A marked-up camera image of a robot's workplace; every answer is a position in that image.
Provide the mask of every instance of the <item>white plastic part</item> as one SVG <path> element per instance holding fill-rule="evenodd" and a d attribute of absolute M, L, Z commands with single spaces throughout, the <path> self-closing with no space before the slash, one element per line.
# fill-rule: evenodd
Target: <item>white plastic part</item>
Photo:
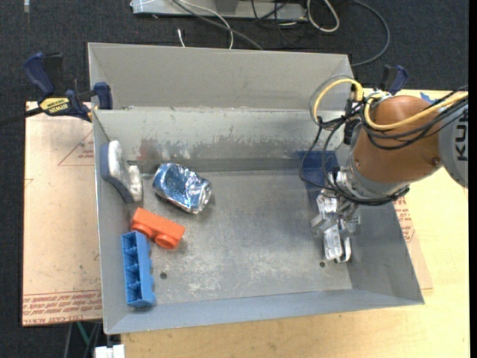
<path fill-rule="evenodd" d="M 114 345 L 111 348 L 107 346 L 98 346 L 95 348 L 95 358 L 125 358 L 126 352 L 124 345 Z"/>
<path fill-rule="evenodd" d="M 117 140 L 110 142 L 108 166 L 110 175 L 118 179 L 133 196 L 134 201 L 142 199 L 142 180 L 138 166 L 129 166 L 122 159 L 121 145 Z"/>

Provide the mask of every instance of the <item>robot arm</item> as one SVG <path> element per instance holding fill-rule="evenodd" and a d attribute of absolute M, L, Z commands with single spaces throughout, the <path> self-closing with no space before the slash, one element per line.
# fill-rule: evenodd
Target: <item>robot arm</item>
<path fill-rule="evenodd" d="M 350 238 L 360 226 L 359 206 L 392 201 L 442 165 L 461 185 L 468 184 L 468 92 L 454 92 L 433 104 L 381 91 L 361 99 L 361 86 L 354 80 L 345 82 L 355 86 L 354 109 L 337 119 L 332 131 L 346 123 L 358 125 L 347 163 L 327 174 L 317 197 L 319 214 L 312 220 L 326 258 L 338 262 L 350 258 Z M 327 86 L 336 84 L 334 80 Z M 323 94 L 318 94 L 312 104 L 316 119 L 321 98 Z"/>

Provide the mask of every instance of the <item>orange plastic block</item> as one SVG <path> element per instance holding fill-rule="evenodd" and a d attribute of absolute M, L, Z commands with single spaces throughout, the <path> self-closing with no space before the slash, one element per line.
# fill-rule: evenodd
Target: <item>orange plastic block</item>
<path fill-rule="evenodd" d="M 145 234 L 163 248 L 174 249 L 179 245 L 186 227 L 151 213 L 144 208 L 138 208 L 131 222 L 131 230 L 137 230 Z"/>

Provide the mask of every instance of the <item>blue clamp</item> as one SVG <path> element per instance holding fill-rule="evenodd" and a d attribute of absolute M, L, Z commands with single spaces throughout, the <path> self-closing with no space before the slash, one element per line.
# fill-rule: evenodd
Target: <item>blue clamp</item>
<path fill-rule="evenodd" d="M 94 90 L 77 94 L 63 85 L 63 55 L 61 53 L 44 56 L 42 52 L 29 57 L 23 64 L 25 74 L 31 83 L 42 91 L 38 100 L 39 109 L 32 115 L 46 113 L 49 116 L 76 116 L 91 121 L 89 108 L 84 99 L 98 96 L 101 109 L 113 108 L 110 87 L 105 82 L 98 82 Z"/>
<path fill-rule="evenodd" d="M 121 235 L 126 280 L 126 303 L 132 307 L 148 307 L 156 303 L 152 286 L 149 243 L 142 233 L 134 230 Z"/>

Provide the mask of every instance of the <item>black cable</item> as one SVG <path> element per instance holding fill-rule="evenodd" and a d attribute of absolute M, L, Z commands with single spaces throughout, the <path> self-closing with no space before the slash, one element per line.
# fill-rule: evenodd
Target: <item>black cable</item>
<path fill-rule="evenodd" d="M 93 345 L 94 341 L 97 340 L 96 338 L 97 338 L 97 333 L 99 332 L 99 330 L 101 330 L 101 323 L 95 324 L 95 326 L 93 327 L 93 329 L 91 331 L 91 334 L 89 335 L 88 344 L 86 345 L 86 347 L 84 349 L 83 358 L 88 358 L 89 349 Z"/>
<path fill-rule="evenodd" d="M 271 15 L 273 15 L 274 13 L 277 14 L 277 12 L 279 10 L 281 10 L 283 7 L 285 7 L 288 2 L 290 0 L 284 2 L 282 5 L 280 5 L 279 7 L 277 7 L 277 4 L 275 4 L 275 7 L 273 10 L 271 10 L 270 12 L 268 12 L 267 14 L 265 14 L 264 16 L 261 16 L 259 17 L 257 12 L 256 12 L 256 9 L 255 9 L 255 1 L 254 0 L 250 0 L 250 3 L 252 4 L 252 9 L 253 9 L 253 15 L 255 16 L 255 19 L 256 21 L 262 21 L 263 19 L 267 19 L 268 17 L 270 17 Z"/>
<path fill-rule="evenodd" d="M 397 150 L 397 149 L 400 149 L 400 148 L 404 148 L 404 147 L 418 141 L 419 139 L 426 138 L 426 137 L 429 137 L 433 134 L 436 134 L 442 128 L 444 128 L 446 125 L 448 125 L 450 122 L 453 122 L 454 120 L 456 120 L 457 117 L 454 118 L 453 120 L 449 121 L 444 126 L 441 126 L 439 129 L 437 129 L 433 133 L 426 135 L 432 129 L 432 127 L 434 127 L 437 123 L 443 121 L 446 118 L 449 118 L 453 113 L 459 111 L 462 107 L 465 107 L 466 105 L 467 105 L 467 99 L 464 98 L 461 102 L 459 102 L 458 104 L 454 104 L 451 107 L 445 109 L 442 113 L 439 113 L 434 119 L 425 123 L 424 125 L 421 125 L 421 126 L 415 128 L 413 130 L 405 131 L 405 132 L 398 133 L 398 134 L 391 134 L 390 135 L 390 134 L 386 134 L 386 133 L 382 133 L 382 132 L 376 132 L 374 129 L 369 128 L 367 125 L 364 125 L 364 130 L 367 132 L 367 135 L 368 135 L 370 141 L 376 147 L 384 149 L 384 150 Z M 400 138 L 403 138 L 404 136 L 410 136 L 410 135 L 414 135 L 414 134 L 417 134 L 414 138 L 400 139 Z M 402 142 L 402 144 L 401 145 L 396 145 L 396 146 L 383 146 L 383 145 L 380 145 L 380 144 L 376 143 L 374 138 L 396 140 L 396 141 Z"/>
<path fill-rule="evenodd" d="M 361 198 L 357 198 L 357 197 L 354 197 L 354 196 L 351 196 L 351 195 L 348 195 L 343 189 L 341 189 L 337 184 L 336 184 L 336 181 L 335 181 L 335 178 L 333 179 L 334 181 L 332 182 L 329 177 L 328 177 L 328 173 L 326 171 L 326 158 L 325 158 L 325 154 L 326 154 L 326 150 L 328 149 L 328 144 L 331 140 L 331 138 L 333 137 L 333 135 L 335 134 L 335 132 L 346 122 L 346 119 L 345 118 L 341 118 L 341 121 L 331 130 L 331 132 L 329 133 L 329 136 L 326 138 L 326 141 L 325 141 L 325 144 L 323 146 L 323 151 L 322 151 L 322 155 L 321 155 L 321 171 L 323 172 L 324 174 L 324 177 L 326 179 L 326 182 L 329 184 L 329 187 L 327 189 L 331 190 L 331 191 L 335 191 L 335 193 L 337 195 L 340 195 L 342 196 L 343 198 L 347 199 L 348 201 L 350 201 L 351 203 L 354 203 L 354 204 L 363 204 L 363 205 L 367 205 L 367 206 L 380 206 L 380 205 L 383 205 L 383 204 L 386 204 L 386 203 L 389 203 L 391 201 L 394 201 L 396 200 L 396 198 L 398 196 L 401 196 L 401 195 L 404 195 L 407 193 L 408 191 L 408 187 L 405 187 L 404 189 L 401 189 L 400 191 L 398 192 L 395 192 L 394 194 L 392 195 L 387 195 L 385 196 L 384 198 L 377 198 L 377 199 L 361 199 Z"/>
<path fill-rule="evenodd" d="M 362 7 L 370 10 L 381 21 L 381 23 L 384 25 L 385 30 L 386 30 L 386 44 L 383 47 L 383 49 L 378 54 L 376 54 L 375 56 L 372 56 L 371 58 L 369 58 L 367 60 L 351 64 L 352 67 L 356 67 L 356 66 L 365 65 L 367 63 L 372 63 L 373 61 L 376 61 L 378 58 L 380 58 L 388 50 L 389 43 L 391 42 L 391 32 L 389 30 L 389 27 L 388 27 L 388 24 L 387 24 L 386 20 L 384 19 L 384 17 L 382 17 L 378 13 L 377 10 L 375 10 L 374 8 L 370 7 L 369 5 L 363 3 L 359 0 L 350 0 L 350 1 L 354 2 L 355 4 L 361 5 Z"/>
<path fill-rule="evenodd" d="M 184 5 L 182 5 L 178 0 L 171 0 L 172 2 L 174 2 L 178 7 L 182 8 L 183 10 L 185 10 L 186 12 L 190 13 L 191 15 L 193 15 L 194 17 L 197 17 L 198 19 L 204 21 L 204 22 L 207 22 L 208 24 L 210 25 L 214 25 L 215 27 L 217 28 L 220 28 L 220 29 L 224 29 L 225 31 L 230 31 L 230 32 L 233 32 L 234 34 L 236 34 L 238 37 L 241 37 L 243 40 L 247 41 L 248 43 L 250 43 L 251 45 L 253 45 L 254 47 L 256 47 L 258 50 L 264 50 L 259 44 L 257 44 L 255 41 L 253 41 L 251 38 L 245 36 L 244 34 L 236 31 L 235 29 L 232 29 L 232 28 L 228 28 L 226 27 L 225 25 L 222 25 L 222 24 L 219 24 L 215 21 L 212 21 L 211 19 L 207 19 L 206 17 L 203 17 L 199 14 L 197 14 L 196 12 L 194 12 L 193 10 L 190 10 L 188 9 L 187 7 L 185 7 Z"/>
<path fill-rule="evenodd" d="M 68 327 L 68 334 L 66 336 L 65 351 L 63 352 L 63 358 L 67 358 L 69 352 L 69 342 L 72 338 L 73 323 L 71 322 Z"/>

